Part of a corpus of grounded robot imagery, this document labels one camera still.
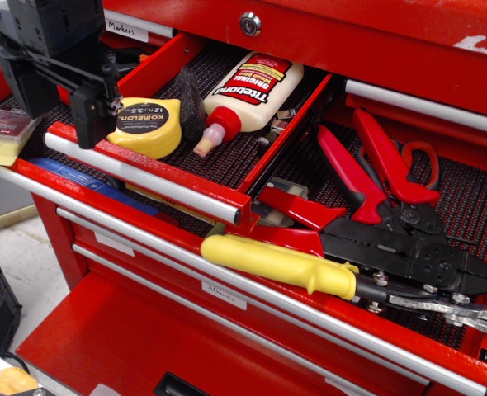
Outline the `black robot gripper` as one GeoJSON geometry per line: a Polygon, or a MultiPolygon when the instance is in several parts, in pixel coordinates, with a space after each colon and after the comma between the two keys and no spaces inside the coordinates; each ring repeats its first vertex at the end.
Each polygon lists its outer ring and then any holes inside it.
{"type": "Polygon", "coordinates": [[[94,149],[116,130],[118,70],[102,48],[100,1],[10,1],[0,8],[0,68],[31,118],[69,93],[78,146],[94,149]]]}

